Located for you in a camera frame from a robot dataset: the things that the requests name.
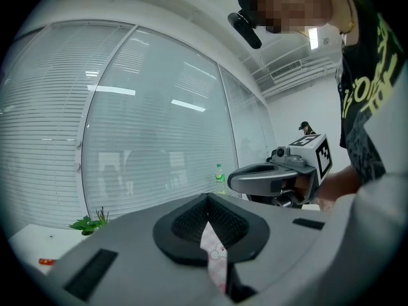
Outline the person's right hand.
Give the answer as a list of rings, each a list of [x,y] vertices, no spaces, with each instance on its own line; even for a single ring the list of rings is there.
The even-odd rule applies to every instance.
[[[302,175],[296,178],[294,190],[299,200],[304,200],[308,196],[310,181],[310,176]]]

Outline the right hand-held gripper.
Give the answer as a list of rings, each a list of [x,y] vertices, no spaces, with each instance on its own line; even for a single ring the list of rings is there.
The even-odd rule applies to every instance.
[[[228,177],[228,187],[238,193],[276,196],[291,206],[310,203],[332,168],[332,157],[325,134],[303,136],[272,151],[266,163],[250,164]],[[299,200],[294,190],[296,178],[310,176],[308,196]]]

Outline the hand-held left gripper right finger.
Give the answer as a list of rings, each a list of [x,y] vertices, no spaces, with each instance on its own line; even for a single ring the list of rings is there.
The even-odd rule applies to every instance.
[[[333,251],[320,250],[333,212],[207,198],[209,223],[226,248],[224,292],[207,303],[321,303]]]

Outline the green drink bottle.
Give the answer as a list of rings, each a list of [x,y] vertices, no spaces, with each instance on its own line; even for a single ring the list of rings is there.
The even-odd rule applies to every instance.
[[[225,194],[226,193],[225,174],[221,163],[218,163],[216,166],[215,181],[217,184],[216,193]]]

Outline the white window blinds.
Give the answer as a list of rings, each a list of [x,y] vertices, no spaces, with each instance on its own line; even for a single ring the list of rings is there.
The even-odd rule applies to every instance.
[[[276,141],[220,64],[137,25],[76,21],[12,41],[0,67],[0,228],[66,229],[198,193]]]

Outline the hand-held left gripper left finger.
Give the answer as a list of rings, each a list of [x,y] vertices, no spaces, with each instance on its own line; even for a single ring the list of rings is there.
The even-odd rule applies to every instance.
[[[48,278],[79,306],[230,306],[205,267],[177,264],[154,243],[156,221],[190,200],[173,200],[112,220],[58,260]],[[117,255],[83,302],[65,288],[101,249]]]

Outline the person's right forearm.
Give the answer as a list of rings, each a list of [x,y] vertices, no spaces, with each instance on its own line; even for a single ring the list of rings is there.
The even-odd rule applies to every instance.
[[[329,173],[321,184],[317,202],[322,211],[329,211],[342,196],[355,194],[361,187],[361,180],[353,165],[337,173]]]

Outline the leafy plant in round pot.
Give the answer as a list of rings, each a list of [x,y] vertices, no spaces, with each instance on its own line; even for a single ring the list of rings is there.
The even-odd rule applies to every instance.
[[[88,236],[93,234],[101,226],[102,222],[100,220],[93,221],[88,215],[86,215],[82,219],[70,224],[68,228],[78,230],[83,236]]]

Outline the pink checked bear tablecloth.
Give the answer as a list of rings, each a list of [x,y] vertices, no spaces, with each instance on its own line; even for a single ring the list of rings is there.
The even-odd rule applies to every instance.
[[[207,222],[203,230],[200,248],[207,252],[207,272],[211,281],[220,292],[225,293],[228,253],[209,222]]]

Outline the person's black printed t-shirt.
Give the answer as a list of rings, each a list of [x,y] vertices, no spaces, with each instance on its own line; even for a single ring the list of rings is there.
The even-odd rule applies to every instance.
[[[386,170],[364,125],[388,100],[406,61],[392,28],[369,0],[353,0],[358,42],[342,46],[336,72],[340,98],[340,146],[362,183],[382,177]]]

